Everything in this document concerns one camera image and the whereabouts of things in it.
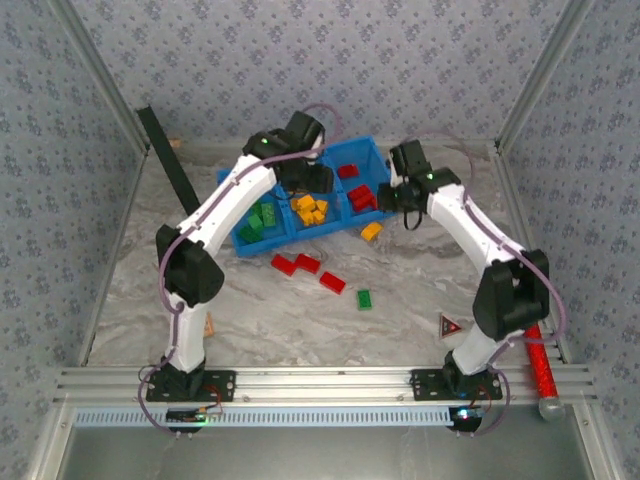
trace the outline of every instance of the red lego brick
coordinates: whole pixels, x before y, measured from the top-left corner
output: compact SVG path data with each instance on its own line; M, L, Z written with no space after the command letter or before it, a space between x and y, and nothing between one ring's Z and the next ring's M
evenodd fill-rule
M296 258L296 267L306 270L307 272L311 272L315 275L316 273L318 273L318 270L320 270L320 260L316 260L309 255L301 253Z
M372 207L375 204L376 197L373 196L373 193L369 193L363 197L359 197L353 202L351 205L353 206L354 212L361 212L367 207Z
M356 167L353 163L350 163L349 165L343 165L338 168L338 176L340 178L351 178L357 177L358 175L360 175L358 167Z
M329 290L336 292L338 295L342 293L346 283L340 280L338 277L329 272L324 272L320 277L320 283L327 287Z
M347 197L351 200L351 203L355 202L358 198L364 197L367 194L371 194L371 190L366 185L360 185L359 187L354 188L349 193L347 193Z
M273 260L271 260L271 266L289 276L293 275L293 272L298 268L295 263L291 260L287 260L280 254L276 254L276 256L273 257Z

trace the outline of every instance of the yellow lego brick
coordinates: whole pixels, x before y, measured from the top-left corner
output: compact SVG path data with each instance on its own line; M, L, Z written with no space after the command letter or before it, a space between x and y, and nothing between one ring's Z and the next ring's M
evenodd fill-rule
M326 200L317 200L316 208L320 211L320 213L322 213L322 215L326 215L329 211L329 202L327 202Z
M316 210L315 212L313 212L313 223L315 223L316 225L322 225L324 223L324 213L322 213L320 210Z
M313 225L313 213L311 212L301 212L298 210L298 216L305 227Z
M311 195L305 195L298 199L297 207L298 212L311 212L316 207L316 201Z
M382 225L380 225L378 222L373 222L367 225L360 235L362 235L362 238L364 238L367 242L370 242L380 234L382 229Z

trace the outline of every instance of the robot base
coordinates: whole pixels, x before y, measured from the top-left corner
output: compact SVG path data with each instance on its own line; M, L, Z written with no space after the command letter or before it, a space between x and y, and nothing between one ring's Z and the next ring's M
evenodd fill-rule
M445 357L441 369L411 370L411 386L415 401L502 399L502 388L497 375L488 372L463 375L453 360L452 353Z
M151 376L146 399L163 403L211 403L217 401L219 393L221 402L232 402L236 377L233 370L205 370L204 362L189 373L167 363Z

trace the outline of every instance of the black mounting plate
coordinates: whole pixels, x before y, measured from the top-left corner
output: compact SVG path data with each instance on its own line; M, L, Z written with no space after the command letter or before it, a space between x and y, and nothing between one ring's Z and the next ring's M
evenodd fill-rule
M232 402L236 389L236 378L237 374L233 370L205 370L202 378L202 387L195 393L193 398L189 398L184 390L173 387L165 372L157 371L149 380L146 398L147 402L215 403L217 400L216 394L206 388L213 386L220 392L220 401Z
M413 399L416 402L442 400L468 400L471 402L474 398L488 400L486 393L483 394L482 388L488 392L491 400L502 399L502 388L498 375L486 370L466 377L467 391L460 392L458 395L451 391L440 368L411 370L409 383L413 388Z

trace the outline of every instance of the warning sign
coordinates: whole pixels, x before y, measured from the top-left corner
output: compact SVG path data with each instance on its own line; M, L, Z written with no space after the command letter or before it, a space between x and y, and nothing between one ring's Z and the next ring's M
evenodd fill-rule
M462 327L447 317L444 313L440 314L440 338L446 338L454 333L462 331Z

